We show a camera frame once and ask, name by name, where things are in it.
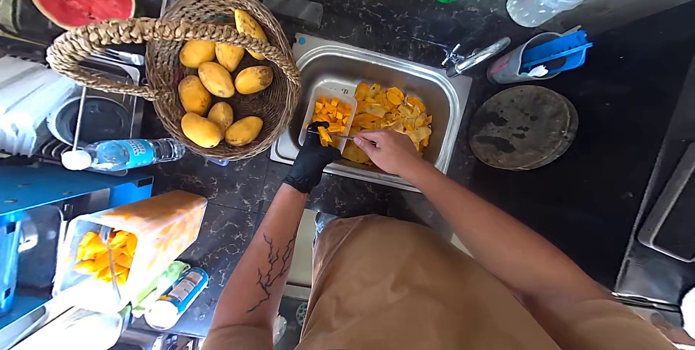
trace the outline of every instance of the person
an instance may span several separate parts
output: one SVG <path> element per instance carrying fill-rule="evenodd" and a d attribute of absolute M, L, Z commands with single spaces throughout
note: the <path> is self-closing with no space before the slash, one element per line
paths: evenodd
<path fill-rule="evenodd" d="M 415 223 L 328 222 L 297 349 L 674 348 L 550 242 L 423 161 L 408 136 L 373 130 L 354 142 L 426 195 L 474 258 Z M 308 193 L 339 158 L 307 135 L 220 295 L 204 350 L 273 348 Z"/>

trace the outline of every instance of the green cloth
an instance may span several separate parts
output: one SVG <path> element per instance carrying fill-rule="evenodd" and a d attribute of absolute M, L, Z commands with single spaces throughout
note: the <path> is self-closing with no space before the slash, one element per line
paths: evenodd
<path fill-rule="evenodd" d="M 133 302 L 133 316 L 142 317 L 147 310 L 152 307 L 156 301 L 178 277 L 188 270 L 190 265 L 178 260 L 172 262 L 167 269 L 157 278 L 152 280 L 148 287 L 145 287 L 135 298 Z"/>

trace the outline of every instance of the sink basin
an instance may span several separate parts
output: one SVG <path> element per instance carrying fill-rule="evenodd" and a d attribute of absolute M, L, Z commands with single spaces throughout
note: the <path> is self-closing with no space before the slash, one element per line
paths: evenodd
<path fill-rule="evenodd" d="M 296 34 L 295 37 L 292 52 L 300 69 L 302 93 L 290 126 L 273 143 L 270 159 L 287 164 L 294 162 L 300 150 L 299 136 L 304 113 L 314 88 L 328 88 L 353 96 L 357 85 L 364 81 L 369 85 L 376 82 L 386 87 L 398 87 L 407 96 L 422 99 L 427 114 L 432 115 L 430 145 L 425 148 L 422 158 L 446 173 L 466 107 L 471 78 L 448 78 L 443 69 L 311 35 Z M 399 176 L 347 159 L 330 164 L 325 172 L 418 191 Z"/>

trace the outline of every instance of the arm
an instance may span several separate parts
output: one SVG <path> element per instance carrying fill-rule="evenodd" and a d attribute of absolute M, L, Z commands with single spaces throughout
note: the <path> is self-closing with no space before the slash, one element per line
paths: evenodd
<path fill-rule="evenodd" d="M 292 262 L 303 194 L 282 184 L 261 226 L 222 290 L 210 330 L 224 326 L 273 328 Z"/>
<path fill-rule="evenodd" d="M 610 298 L 549 241 L 422 160 L 404 134 L 375 130 L 357 136 L 355 143 L 379 168 L 427 196 L 475 259 L 520 295 L 541 324 L 560 319 L 567 303 Z"/>
<path fill-rule="evenodd" d="M 340 156 L 337 149 L 321 146 L 317 134 L 307 135 L 256 235 L 222 290 L 210 331 L 254 326 L 267 330 L 270 340 L 308 193 L 318 185 L 323 168 Z"/>

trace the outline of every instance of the woven basket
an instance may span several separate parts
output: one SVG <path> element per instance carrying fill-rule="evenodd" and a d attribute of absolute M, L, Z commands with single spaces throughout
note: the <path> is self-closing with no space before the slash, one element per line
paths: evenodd
<path fill-rule="evenodd" d="M 267 42 L 236 31 L 235 8 L 246 10 L 258 21 Z M 251 143 L 231 146 L 222 141 L 214 148 L 201 148 L 184 136 L 181 117 L 186 112 L 178 99 L 178 82 L 196 70 L 181 65 L 178 52 L 184 45 L 182 41 L 190 39 L 241 46 L 265 56 L 266 60 L 257 61 L 245 53 L 232 75 L 249 66 L 273 69 L 273 82 L 265 90 L 213 100 L 228 102 L 235 121 L 251 115 L 263 120 L 261 133 Z M 102 51 L 106 45 L 144 42 L 147 87 L 104 79 L 79 67 L 85 57 Z M 290 123 L 300 90 L 299 71 L 287 38 L 273 14 L 258 0 L 176 0 L 161 19 L 114 19 L 81 26 L 58 36 L 48 48 L 46 60 L 58 73 L 80 85 L 152 100 L 164 128 L 175 139 L 196 153 L 220 160 L 245 159 L 268 149 Z"/>

